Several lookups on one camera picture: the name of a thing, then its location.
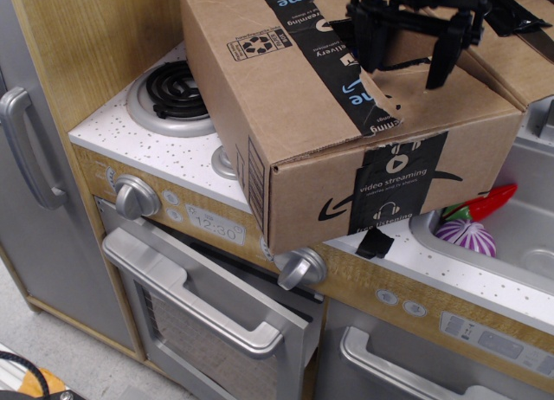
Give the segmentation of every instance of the black coil burner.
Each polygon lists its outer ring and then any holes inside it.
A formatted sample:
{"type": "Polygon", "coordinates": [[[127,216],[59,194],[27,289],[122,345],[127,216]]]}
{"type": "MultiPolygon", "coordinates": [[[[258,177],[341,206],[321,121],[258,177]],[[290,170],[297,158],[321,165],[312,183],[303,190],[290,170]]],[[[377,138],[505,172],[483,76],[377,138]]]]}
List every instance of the black coil burner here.
{"type": "Polygon", "coordinates": [[[208,117],[208,110],[186,61],[168,62],[155,69],[146,80],[146,90],[160,119],[208,117]]]}

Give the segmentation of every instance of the dishwasher handle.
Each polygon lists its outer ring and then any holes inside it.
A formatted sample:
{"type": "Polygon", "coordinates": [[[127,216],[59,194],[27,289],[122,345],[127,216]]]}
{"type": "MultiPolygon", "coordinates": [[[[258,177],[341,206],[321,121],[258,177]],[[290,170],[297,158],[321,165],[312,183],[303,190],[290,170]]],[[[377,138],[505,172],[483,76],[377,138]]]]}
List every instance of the dishwasher handle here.
{"type": "Polygon", "coordinates": [[[38,204],[46,210],[61,207],[68,196],[56,187],[50,188],[31,146],[23,115],[31,106],[27,91],[15,87],[0,99],[0,122],[25,183],[38,204]]]}
{"type": "Polygon", "coordinates": [[[509,400],[482,386],[471,386],[463,395],[435,384],[367,351],[370,335],[348,326],[340,341],[340,356],[350,366],[421,400],[509,400]]]}
{"type": "Polygon", "coordinates": [[[200,299],[184,287],[187,280],[184,268],[122,228],[111,232],[102,248],[107,258],[131,274],[135,281],[163,295],[249,357],[271,357],[283,342],[280,331],[266,321],[249,331],[200,299]]]}

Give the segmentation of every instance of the black robotic claw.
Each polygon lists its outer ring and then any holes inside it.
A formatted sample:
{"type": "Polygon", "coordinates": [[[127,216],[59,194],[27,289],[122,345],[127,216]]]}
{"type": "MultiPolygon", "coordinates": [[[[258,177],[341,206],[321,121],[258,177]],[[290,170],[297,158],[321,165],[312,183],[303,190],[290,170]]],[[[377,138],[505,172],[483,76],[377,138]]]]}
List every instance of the black robotic claw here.
{"type": "Polygon", "coordinates": [[[370,73],[383,61],[390,28],[437,36],[427,89],[442,87],[461,51],[479,44],[483,19],[489,10],[487,0],[351,0],[347,5],[358,61],[370,73]],[[458,12],[450,20],[417,13],[422,8],[440,6],[455,8],[458,12]]]}

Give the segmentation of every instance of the cardboard box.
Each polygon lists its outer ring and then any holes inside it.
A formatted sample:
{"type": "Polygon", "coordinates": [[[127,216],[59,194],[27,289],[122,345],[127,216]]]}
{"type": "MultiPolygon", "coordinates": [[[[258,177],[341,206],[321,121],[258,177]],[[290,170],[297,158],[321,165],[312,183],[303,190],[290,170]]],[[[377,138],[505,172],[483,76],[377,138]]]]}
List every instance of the cardboard box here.
{"type": "MultiPolygon", "coordinates": [[[[533,15],[554,24],[554,4],[549,0],[515,0],[533,15]]],[[[447,9],[430,10],[430,15],[451,17],[447,9]]],[[[554,94],[554,64],[516,35],[498,36],[484,24],[478,46],[464,53],[458,65],[509,100],[519,110],[554,94]]],[[[543,28],[554,40],[554,27],[543,28]]]]}
{"type": "Polygon", "coordinates": [[[192,73],[274,253],[486,193],[521,120],[460,68],[434,91],[427,65],[360,74],[324,18],[346,3],[182,0],[192,73]]]}

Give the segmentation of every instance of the oven door handle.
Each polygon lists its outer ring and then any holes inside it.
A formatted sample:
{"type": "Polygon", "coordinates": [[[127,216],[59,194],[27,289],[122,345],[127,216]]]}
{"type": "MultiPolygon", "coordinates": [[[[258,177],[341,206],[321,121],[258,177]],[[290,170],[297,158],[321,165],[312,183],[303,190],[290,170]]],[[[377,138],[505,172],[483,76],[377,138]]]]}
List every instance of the oven door handle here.
{"type": "Polygon", "coordinates": [[[384,381],[389,386],[421,400],[509,400],[508,397],[482,386],[471,386],[463,395],[454,393],[426,378],[392,364],[367,351],[370,335],[348,326],[340,341],[340,356],[350,366],[384,381]]]}
{"type": "Polygon", "coordinates": [[[283,342],[280,331],[266,321],[249,331],[193,294],[184,287],[187,280],[184,268],[125,230],[117,228],[111,232],[102,248],[106,257],[135,281],[162,295],[249,357],[271,357],[283,342]]]}

